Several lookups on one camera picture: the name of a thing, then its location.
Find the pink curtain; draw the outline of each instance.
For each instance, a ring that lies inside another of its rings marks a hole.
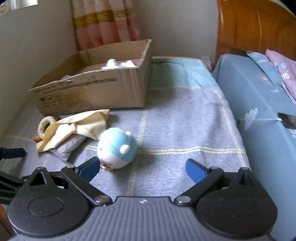
[[[72,0],[79,50],[140,40],[131,0]]]

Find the beige cloth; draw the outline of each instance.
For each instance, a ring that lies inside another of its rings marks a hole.
[[[61,119],[46,129],[43,141],[36,144],[36,152],[56,148],[71,134],[98,140],[106,129],[108,117],[109,110],[92,110]]]

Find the white wall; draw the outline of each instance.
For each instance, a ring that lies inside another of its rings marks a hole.
[[[216,0],[132,0],[144,38],[153,40],[154,55],[215,57]]]
[[[28,102],[27,90],[76,52],[69,0],[0,16],[0,139]]]

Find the blue and white plush toy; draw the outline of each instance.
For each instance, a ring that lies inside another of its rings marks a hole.
[[[137,141],[129,131],[109,128],[101,134],[98,158],[105,170],[122,168],[129,164],[137,151]]]

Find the pink pillow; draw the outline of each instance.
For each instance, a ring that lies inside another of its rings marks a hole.
[[[266,50],[266,55],[280,73],[284,83],[283,87],[296,105],[296,61],[268,49]]]

